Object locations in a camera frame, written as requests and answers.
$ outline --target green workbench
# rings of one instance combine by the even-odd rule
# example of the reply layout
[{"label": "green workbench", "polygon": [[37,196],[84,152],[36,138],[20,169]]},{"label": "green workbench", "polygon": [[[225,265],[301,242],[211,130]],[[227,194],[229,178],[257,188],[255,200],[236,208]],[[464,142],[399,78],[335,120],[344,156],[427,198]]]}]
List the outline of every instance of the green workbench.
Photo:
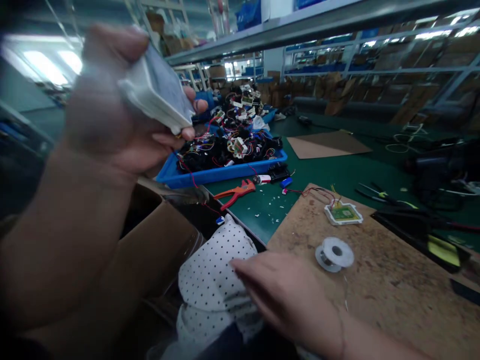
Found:
[{"label": "green workbench", "polygon": [[[392,197],[418,205],[419,200],[409,192],[400,191],[401,188],[411,187],[413,176],[402,170],[403,161],[414,153],[397,154],[385,150],[385,144],[376,139],[360,134],[375,136],[393,136],[400,132],[400,127],[389,124],[374,123],[356,119],[324,116],[312,113],[299,113],[313,120],[314,124],[346,129],[354,133],[354,136],[373,151],[365,154],[335,156],[315,159],[300,160],[293,151],[286,137],[294,137],[315,133],[331,132],[327,128],[318,126],[305,127],[297,122],[296,116],[287,117],[285,120],[271,122],[270,128],[273,136],[283,137],[283,149],[288,155],[288,169],[293,183],[288,187],[292,190],[303,191],[309,183],[316,184],[330,190],[334,185],[335,190],[344,197],[353,199],[374,209],[383,206],[382,203],[363,197],[355,192],[358,183],[377,183]],[[452,134],[437,133],[436,137],[448,137]],[[241,179],[219,181],[205,184],[208,191],[215,195],[240,186]],[[297,201],[299,193],[288,192],[282,195],[282,189],[278,183],[265,184],[256,187],[256,191],[239,198],[229,210],[233,215],[265,245],[269,242],[280,223]],[[223,203],[230,198],[222,199]],[[448,212],[444,215],[454,221],[480,226],[475,207],[478,209],[480,201],[476,197],[465,199],[462,211]],[[477,251],[480,251],[478,236],[464,232],[450,231],[443,235],[453,235],[466,241]]]}]

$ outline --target white cloth with black dots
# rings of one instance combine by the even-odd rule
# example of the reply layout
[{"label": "white cloth with black dots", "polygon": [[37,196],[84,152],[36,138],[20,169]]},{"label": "white cloth with black dots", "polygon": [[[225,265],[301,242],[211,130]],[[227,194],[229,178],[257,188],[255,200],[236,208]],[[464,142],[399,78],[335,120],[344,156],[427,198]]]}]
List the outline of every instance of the white cloth with black dots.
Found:
[{"label": "white cloth with black dots", "polygon": [[246,343],[263,327],[257,307],[229,264],[257,254],[252,240],[232,217],[220,226],[180,268],[183,305],[176,320],[178,342],[162,359],[193,359],[236,323]]}]

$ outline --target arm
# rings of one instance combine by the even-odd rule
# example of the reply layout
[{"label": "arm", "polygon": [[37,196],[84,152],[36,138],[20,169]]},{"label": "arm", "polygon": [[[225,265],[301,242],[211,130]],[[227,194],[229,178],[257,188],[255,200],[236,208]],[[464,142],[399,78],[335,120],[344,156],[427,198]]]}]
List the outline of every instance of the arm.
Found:
[{"label": "arm", "polygon": [[[5,312],[18,330],[50,324],[80,304],[111,259],[138,176],[156,175],[172,148],[184,144],[132,110],[118,89],[148,43],[136,27],[97,25],[86,37],[62,140],[32,203],[1,243]],[[192,89],[185,93],[194,100]],[[195,108],[201,113],[207,104]],[[182,131],[186,140],[194,135]]]},{"label": "arm", "polygon": [[297,256],[266,251],[230,264],[265,320],[315,354],[331,360],[428,359],[335,307]]}]

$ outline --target cork mat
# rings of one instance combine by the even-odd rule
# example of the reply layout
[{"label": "cork mat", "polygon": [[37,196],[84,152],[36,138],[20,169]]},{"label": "cork mat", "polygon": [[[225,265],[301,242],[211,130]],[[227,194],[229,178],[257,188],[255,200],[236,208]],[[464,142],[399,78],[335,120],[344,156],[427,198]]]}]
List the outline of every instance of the cork mat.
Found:
[{"label": "cork mat", "polygon": [[[445,270],[372,219],[374,209],[342,201],[357,206],[362,224],[332,226],[327,200],[312,191],[297,200],[267,249],[306,258],[337,305],[405,344],[435,359],[478,359],[480,306],[457,296]],[[355,254],[352,267],[335,274],[315,259],[315,248],[330,236]]]}]

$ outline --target hand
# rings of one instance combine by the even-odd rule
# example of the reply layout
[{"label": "hand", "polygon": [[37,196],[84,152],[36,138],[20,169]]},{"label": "hand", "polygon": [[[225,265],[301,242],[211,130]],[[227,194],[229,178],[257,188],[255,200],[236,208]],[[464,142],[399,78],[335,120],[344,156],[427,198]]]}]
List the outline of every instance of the hand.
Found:
[{"label": "hand", "polygon": [[[195,136],[192,127],[176,138],[170,129],[148,118],[124,100],[118,87],[129,67],[144,54],[149,38],[140,28],[94,25],[83,48],[83,70],[66,107],[60,146],[87,155],[128,175],[155,176],[172,149]],[[195,91],[184,89],[194,102]],[[200,114],[208,105],[196,101]]]},{"label": "hand", "polygon": [[271,251],[230,265],[265,320],[306,349],[338,359],[342,354],[339,312],[301,258]]}]

